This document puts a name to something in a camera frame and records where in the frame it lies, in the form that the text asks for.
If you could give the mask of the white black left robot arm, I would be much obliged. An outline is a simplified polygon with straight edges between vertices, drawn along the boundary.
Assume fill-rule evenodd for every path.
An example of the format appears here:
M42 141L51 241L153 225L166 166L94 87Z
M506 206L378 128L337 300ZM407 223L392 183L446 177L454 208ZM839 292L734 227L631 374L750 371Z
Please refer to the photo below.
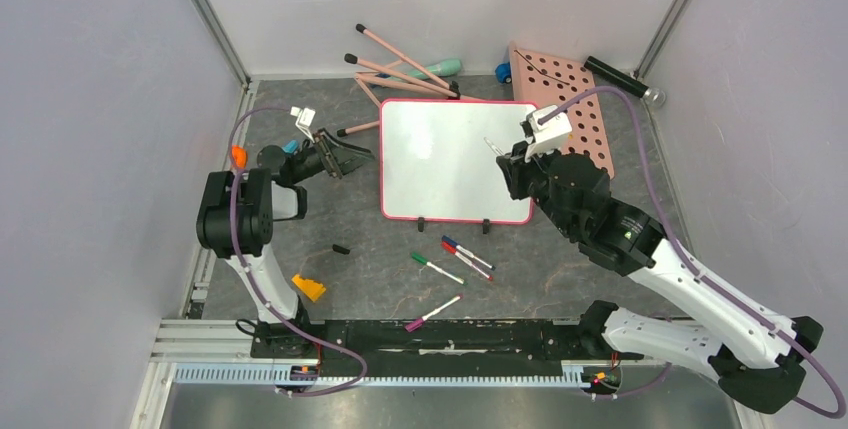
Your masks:
M202 248L235 270L264 323L284 321L275 341L290 356L306 354L314 343L313 328L298 319L301 300L288 282L271 247L274 224L302 220L308 191L302 183L325 173L341 179L374 162L366 148L318 130L293 152L268 145L245 173L208 174L195 229Z

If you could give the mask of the pink framed whiteboard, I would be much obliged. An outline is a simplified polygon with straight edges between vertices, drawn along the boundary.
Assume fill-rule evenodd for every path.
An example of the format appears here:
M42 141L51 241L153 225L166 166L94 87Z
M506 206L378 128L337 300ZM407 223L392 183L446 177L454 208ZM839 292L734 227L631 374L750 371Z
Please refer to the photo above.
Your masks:
M380 210L391 220L523 225L487 137L503 151L523 140L532 103L389 99L379 110Z

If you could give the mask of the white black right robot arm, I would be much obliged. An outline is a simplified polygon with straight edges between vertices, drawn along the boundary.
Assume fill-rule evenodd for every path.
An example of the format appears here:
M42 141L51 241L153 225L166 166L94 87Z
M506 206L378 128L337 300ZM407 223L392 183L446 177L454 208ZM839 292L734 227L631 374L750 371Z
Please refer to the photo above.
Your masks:
M773 414L795 400L823 333L752 301L671 239L663 225L611 194L608 173L583 154L527 155L525 143L496 157L511 197L531 200L593 264L673 303L681 325L596 301L582 315L580 349L630 353L687 368L731 399Z

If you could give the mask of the black marker cap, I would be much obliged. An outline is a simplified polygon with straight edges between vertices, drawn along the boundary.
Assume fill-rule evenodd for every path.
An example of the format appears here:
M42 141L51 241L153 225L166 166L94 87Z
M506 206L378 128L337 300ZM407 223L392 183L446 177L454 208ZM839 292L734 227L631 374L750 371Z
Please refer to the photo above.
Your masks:
M351 250L349 248L338 245L338 244L333 244L332 250L336 253L343 254L343 255L349 255L351 253Z

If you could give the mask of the black whiteboard marker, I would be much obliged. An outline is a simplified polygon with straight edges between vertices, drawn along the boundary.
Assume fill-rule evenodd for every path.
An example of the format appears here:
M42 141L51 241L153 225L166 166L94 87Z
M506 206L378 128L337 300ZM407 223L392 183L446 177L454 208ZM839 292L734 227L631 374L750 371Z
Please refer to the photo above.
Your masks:
M490 148L490 150L491 150L491 151L492 151L492 152L493 152L493 153L494 153L497 157L501 157L501 156L503 156L503 155L504 155L504 152L503 152L503 151L502 151L502 150L501 150L498 146L496 146L496 145L495 145L495 143L494 143L494 142L492 142L489 138L484 137L484 138L483 138L483 140L484 140L484 142L486 143L486 145Z

